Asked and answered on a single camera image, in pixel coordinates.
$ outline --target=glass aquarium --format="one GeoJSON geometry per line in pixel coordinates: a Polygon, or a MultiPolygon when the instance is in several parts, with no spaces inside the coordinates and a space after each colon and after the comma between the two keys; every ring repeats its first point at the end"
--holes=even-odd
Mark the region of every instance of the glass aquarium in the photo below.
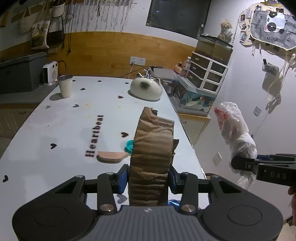
{"type": "Polygon", "coordinates": [[[232,48],[233,46],[231,44],[217,37],[201,35],[195,53],[227,65],[232,54],[232,48]]]}

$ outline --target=plastic bag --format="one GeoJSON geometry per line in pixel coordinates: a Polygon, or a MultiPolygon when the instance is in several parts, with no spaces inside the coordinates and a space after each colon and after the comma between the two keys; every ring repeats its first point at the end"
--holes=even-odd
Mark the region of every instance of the plastic bag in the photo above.
{"type": "Polygon", "coordinates": [[[231,166],[231,160],[235,156],[252,159],[257,158],[256,144],[249,135],[249,128],[235,103],[223,102],[214,111],[218,119],[222,137],[230,148],[231,158],[229,166],[233,173],[242,176],[238,180],[237,185],[249,190],[255,182],[255,174],[248,171],[235,170],[231,166]]]}

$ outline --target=panda poster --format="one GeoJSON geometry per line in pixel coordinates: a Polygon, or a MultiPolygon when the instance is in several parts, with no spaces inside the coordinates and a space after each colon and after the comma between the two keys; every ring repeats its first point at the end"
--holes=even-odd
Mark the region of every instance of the panda poster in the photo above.
{"type": "Polygon", "coordinates": [[[254,39],[285,50],[296,47],[296,17],[282,12],[255,11],[250,32],[254,39]]]}

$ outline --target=hanging tote bag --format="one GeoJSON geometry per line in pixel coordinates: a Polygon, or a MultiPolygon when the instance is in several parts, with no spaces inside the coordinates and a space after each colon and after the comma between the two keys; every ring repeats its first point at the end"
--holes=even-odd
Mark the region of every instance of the hanging tote bag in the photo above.
{"type": "Polygon", "coordinates": [[[30,18],[31,16],[31,8],[27,7],[24,10],[24,14],[22,15],[22,18],[20,19],[20,32],[21,34],[30,32],[32,29],[32,26],[34,24],[34,19],[30,18]],[[27,10],[29,11],[29,16],[25,17],[27,10]]]}
{"type": "Polygon", "coordinates": [[[63,23],[62,16],[61,16],[61,19],[62,19],[62,30],[50,32],[50,28],[52,27],[52,21],[50,22],[49,30],[48,30],[47,38],[46,38],[46,43],[49,47],[53,46],[53,45],[61,44],[64,40],[65,32],[64,32],[64,23],[63,23]]]}
{"type": "Polygon", "coordinates": [[[31,49],[48,49],[46,37],[50,25],[49,16],[49,0],[44,3],[37,22],[32,26],[31,49]]]}

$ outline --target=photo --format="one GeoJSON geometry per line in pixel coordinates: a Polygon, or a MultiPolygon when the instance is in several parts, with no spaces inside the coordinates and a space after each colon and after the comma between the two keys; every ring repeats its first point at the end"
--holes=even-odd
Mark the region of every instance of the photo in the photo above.
{"type": "Polygon", "coordinates": [[[248,35],[243,33],[239,41],[244,43],[247,40],[247,38],[248,38],[248,35]]]}
{"type": "Polygon", "coordinates": [[[246,18],[251,18],[252,10],[250,8],[247,9],[246,18]]]}
{"type": "Polygon", "coordinates": [[[276,11],[277,11],[277,12],[281,12],[281,13],[285,14],[285,11],[284,11],[284,9],[283,9],[283,8],[276,8],[276,11]]]}
{"type": "Polygon", "coordinates": [[[255,6],[255,11],[261,11],[261,10],[262,10],[262,6],[259,6],[259,5],[255,6]]]}
{"type": "Polygon", "coordinates": [[[280,47],[278,47],[278,46],[274,46],[274,47],[272,48],[272,50],[273,50],[273,51],[276,51],[276,52],[279,52],[280,47]]]}
{"type": "Polygon", "coordinates": [[[249,37],[248,41],[250,41],[250,42],[254,42],[254,41],[255,41],[255,39],[253,39],[253,38],[252,38],[252,36],[250,35],[250,37],[249,37]]]}
{"type": "Polygon", "coordinates": [[[241,22],[244,22],[245,19],[246,19],[246,15],[245,15],[245,14],[242,14],[240,19],[241,19],[241,20],[240,20],[241,22]]]}
{"type": "Polygon", "coordinates": [[[242,32],[245,32],[247,30],[247,24],[243,23],[242,24],[242,32]]]}

